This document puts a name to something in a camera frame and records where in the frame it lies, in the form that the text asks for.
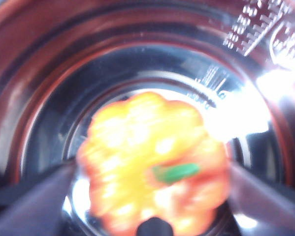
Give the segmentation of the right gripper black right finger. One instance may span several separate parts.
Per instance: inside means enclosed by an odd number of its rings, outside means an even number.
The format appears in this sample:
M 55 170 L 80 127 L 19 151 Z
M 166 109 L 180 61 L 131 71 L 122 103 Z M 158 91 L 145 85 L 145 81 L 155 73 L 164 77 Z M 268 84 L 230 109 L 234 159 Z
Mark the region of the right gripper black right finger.
M 295 236 L 295 189 L 236 161 L 229 166 L 229 208 L 243 236 Z

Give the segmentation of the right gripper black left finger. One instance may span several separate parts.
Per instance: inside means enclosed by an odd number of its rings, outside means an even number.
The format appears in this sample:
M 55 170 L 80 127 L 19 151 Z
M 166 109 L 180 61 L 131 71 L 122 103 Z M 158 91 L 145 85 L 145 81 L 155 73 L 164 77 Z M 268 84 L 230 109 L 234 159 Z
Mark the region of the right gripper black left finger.
M 55 236 L 75 163 L 53 167 L 0 189 L 0 236 Z

